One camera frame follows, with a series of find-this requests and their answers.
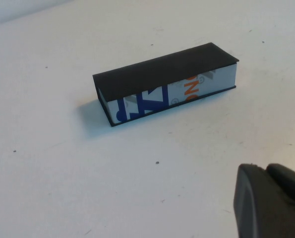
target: blue graphic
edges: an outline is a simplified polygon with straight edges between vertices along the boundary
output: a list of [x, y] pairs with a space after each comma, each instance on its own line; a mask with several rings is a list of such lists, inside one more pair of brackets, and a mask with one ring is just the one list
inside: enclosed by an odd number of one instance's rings
[[[152, 93], [155, 89], [148, 90], [148, 94]], [[162, 93], [163, 93], [163, 101], [153, 101], [153, 100], [143, 100], [142, 93], [136, 94], [136, 100], [137, 100], [137, 108], [138, 113], [130, 113], [130, 119], [139, 118], [143, 115], [145, 115], [145, 110], [149, 111], [159, 111], [165, 107], [169, 106], [169, 100], [168, 100], [168, 88], [167, 85], [162, 87]], [[126, 116], [126, 110], [124, 105], [123, 99], [118, 99], [118, 109], [117, 112], [117, 119], [121, 122], [127, 121]]]

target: box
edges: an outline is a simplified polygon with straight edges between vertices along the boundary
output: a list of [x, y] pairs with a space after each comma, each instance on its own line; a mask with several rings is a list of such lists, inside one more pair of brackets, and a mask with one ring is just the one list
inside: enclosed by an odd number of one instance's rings
[[111, 126], [235, 88], [238, 59], [213, 43], [93, 75]]

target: white wall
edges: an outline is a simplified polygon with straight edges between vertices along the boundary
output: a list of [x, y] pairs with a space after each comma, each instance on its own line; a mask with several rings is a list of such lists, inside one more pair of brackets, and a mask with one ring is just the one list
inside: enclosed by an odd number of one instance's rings
[[70, 0], [0, 0], [0, 23]]

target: white table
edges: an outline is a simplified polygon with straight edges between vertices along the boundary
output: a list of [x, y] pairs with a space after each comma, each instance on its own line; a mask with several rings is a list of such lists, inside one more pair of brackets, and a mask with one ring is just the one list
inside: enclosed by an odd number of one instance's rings
[[[110, 127], [93, 74], [208, 42], [237, 89]], [[76, 0], [0, 25], [0, 238], [234, 238], [241, 163], [295, 170], [295, 1]]]

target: black box lid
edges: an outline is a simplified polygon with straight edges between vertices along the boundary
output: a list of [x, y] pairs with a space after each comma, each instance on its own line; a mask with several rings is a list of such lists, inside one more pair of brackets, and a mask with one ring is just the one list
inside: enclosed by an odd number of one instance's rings
[[171, 84], [239, 60], [213, 43], [93, 75], [107, 102]]

